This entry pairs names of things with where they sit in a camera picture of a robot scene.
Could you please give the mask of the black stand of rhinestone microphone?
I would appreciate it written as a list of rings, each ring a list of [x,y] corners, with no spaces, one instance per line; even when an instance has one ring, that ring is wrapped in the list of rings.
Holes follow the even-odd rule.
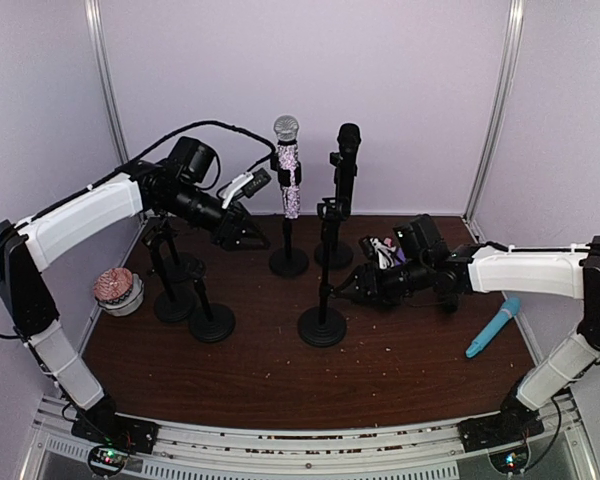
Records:
[[[293,246],[293,221],[282,218],[283,246],[277,249],[269,258],[269,268],[277,276],[293,278],[303,274],[309,265],[306,253]]]

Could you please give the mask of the black stand of purple microphone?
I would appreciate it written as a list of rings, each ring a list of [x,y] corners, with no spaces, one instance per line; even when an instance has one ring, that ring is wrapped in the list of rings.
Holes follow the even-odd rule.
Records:
[[[319,304],[304,311],[298,319],[300,338],[308,345],[328,348],[341,342],[347,333],[347,321],[336,309],[328,305],[333,286],[329,281],[331,249],[338,241],[343,204],[336,197],[327,197],[317,205],[322,220],[322,274],[319,284]]]

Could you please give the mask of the black stand of blue microphone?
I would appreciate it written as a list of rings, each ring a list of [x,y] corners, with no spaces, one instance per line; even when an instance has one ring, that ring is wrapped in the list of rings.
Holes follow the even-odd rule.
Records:
[[[195,295],[183,282],[190,279],[184,260],[176,248],[174,230],[166,220],[149,228],[142,238],[152,264],[151,272],[160,279],[163,291],[154,302],[156,318],[163,323],[184,321],[196,306]]]

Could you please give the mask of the rhinestone silver microphone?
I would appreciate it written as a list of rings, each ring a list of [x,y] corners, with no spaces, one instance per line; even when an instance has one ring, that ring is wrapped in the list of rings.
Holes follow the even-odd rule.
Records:
[[[276,172],[282,195],[282,207],[287,219],[300,214],[301,163],[299,161],[299,122],[292,115],[278,117],[273,126],[277,138],[278,163]]]

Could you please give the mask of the blue microphone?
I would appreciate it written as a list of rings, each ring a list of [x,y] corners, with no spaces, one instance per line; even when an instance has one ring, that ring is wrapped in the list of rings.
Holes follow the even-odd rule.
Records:
[[[465,356],[472,359],[481,353],[504,326],[519,313],[519,310],[520,299],[518,297],[507,298],[494,317],[471,341],[465,351]]]

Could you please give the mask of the purple microphone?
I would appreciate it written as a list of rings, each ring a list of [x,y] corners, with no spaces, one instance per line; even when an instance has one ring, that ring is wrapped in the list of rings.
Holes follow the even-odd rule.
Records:
[[[396,252],[394,253],[394,263],[396,265],[401,265],[401,264],[405,264],[407,262],[407,259],[404,255],[404,252],[402,251],[401,248],[398,248],[396,250]]]

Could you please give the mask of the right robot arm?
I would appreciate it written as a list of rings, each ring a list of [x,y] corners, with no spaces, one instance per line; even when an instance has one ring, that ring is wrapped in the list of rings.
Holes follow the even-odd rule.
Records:
[[[366,263],[332,288],[335,298],[393,305],[432,289],[455,303],[462,294],[496,291],[550,294],[579,299],[583,318],[569,336],[510,390],[485,429],[515,440],[556,393],[600,363],[600,236],[568,247],[516,247],[488,241],[450,250],[428,214],[395,227],[398,243],[359,244]]]

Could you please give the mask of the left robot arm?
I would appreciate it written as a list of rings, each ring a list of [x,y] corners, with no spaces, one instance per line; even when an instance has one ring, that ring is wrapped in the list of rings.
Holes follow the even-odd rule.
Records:
[[[124,433],[113,399],[66,338],[43,272],[73,247],[140,213],[171,214],[207,230],[225,251],[266,249],[270,242],[242,205],[271,180],[261,160],[212,196],[201,187],[216,151],[179,128],[169,155],[155,163],[142,155],[93,184],[16,223],[0,223],[0,298],[13,323],[13,338],[69,397],[86,429],[103,444]]]

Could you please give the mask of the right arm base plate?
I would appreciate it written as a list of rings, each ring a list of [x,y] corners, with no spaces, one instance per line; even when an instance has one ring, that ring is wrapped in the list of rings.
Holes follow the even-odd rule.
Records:
[[[521,423],[503,414],[469,418],[459,422],[457,429],[465,452],[521,442],[545,431],[540,420]]]

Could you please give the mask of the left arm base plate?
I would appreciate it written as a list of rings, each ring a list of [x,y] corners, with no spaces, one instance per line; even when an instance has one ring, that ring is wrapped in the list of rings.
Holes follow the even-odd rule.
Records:
[[[94,427],[86,420],[77,420],[71,428],[75,437],[93,443],[115,446],[132,454],[151,454],[157,440],[159,426],[151,421],[115,416],[111,433],[103,427]]]

